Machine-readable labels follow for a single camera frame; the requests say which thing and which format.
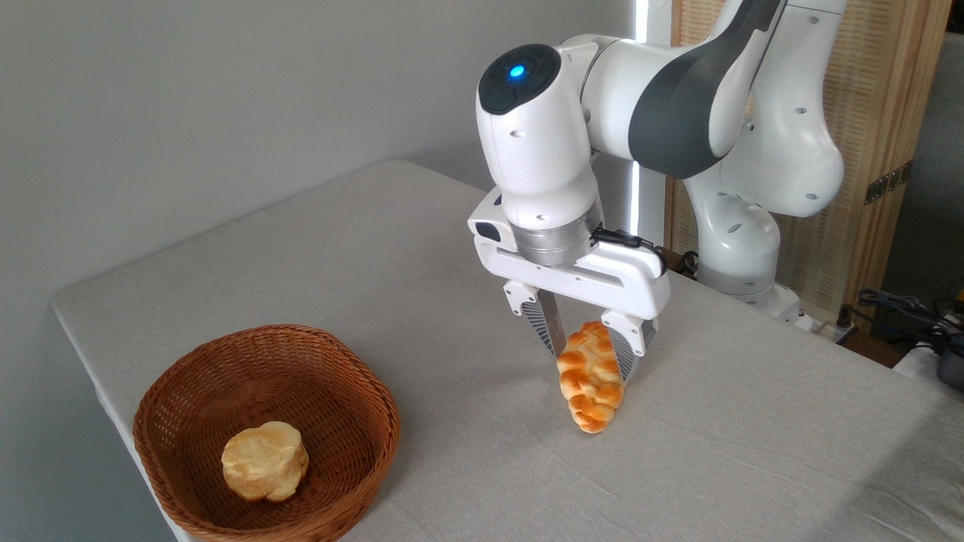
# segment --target wall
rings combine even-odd
[[[884,289],[930,302],[964,288],[964,35],[946,34]]]
[[[488,63],[630,36],[631,16],[627,0],[0,3],[0,540],[172,538],[54,292],[390,157],[487,186]]]

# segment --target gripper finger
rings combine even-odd
[[[558,358],[566,347],[566,332],[555,294],[516,281],[509,281],[503,289],[512,312],[523,316],[552,357]]]
[[[606,311],[602,313],[602,325],[609,330],[609,340],[616,352],[623,382],[628,382],[646,354],[646,347],[656,335],[656,321]]]

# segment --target wicker basket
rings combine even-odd
[[[287,501],[247,502],[225,483],[221,453],[269,420],[301,431],[308,472]],[[374,500],[398,437],[388,389],[338,339],[297,325],[199,346],[151,386],[134,418],[154,494],[207,540],[336,540]]]

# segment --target bread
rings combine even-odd
[[[609,330],[602,322],[587,322],[573,333],[556,361],[559,388],[580,429],[599,433],[623,403],[623,377]]]
[[[294,495],[308,471],[308,451],[298,429],[268,421],[231,437],[221,464],[234,493],[247,501],[280,502]]]

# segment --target electrical cord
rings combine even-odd
[[[606,230],[602,226],[596,228],[592,234],[593,239],[597,241],[604,241],[606,243],[616,243],[633,249],[644,248],[652,252],[659,257],[659,276],[662,277],[666,274],[666,255],[663,251],[654,245],[651,241],[648,241],[639,235],[633,235],[622,230]]]
[[[888,331],[921,343],[918,347],[926,345],[937,354],[949,350],[957,356],[964,356],[964,343],[962,343],[960,337],[956,337],[964,332],[960,324],[948,320],[937,312],[932,312],[916,297],[894,295],[873,288],[864,288],[860,290],[858,294],[857,304],[860,307],[882,307],[891,312],[899,312],[913,320],[926,324],[927,331],[926,333],[921,333],[902,329],[890,322],[860,312],[850,305],[843,305],[841,307],[842,316],[849,317],[850,314],[859,316]]]
[[[677,273],[689,273],[692,276],[696,276],[696,270],[700,267],[700,255],[696,251],[686,251],[680,258],[680,263],[677,264]]]

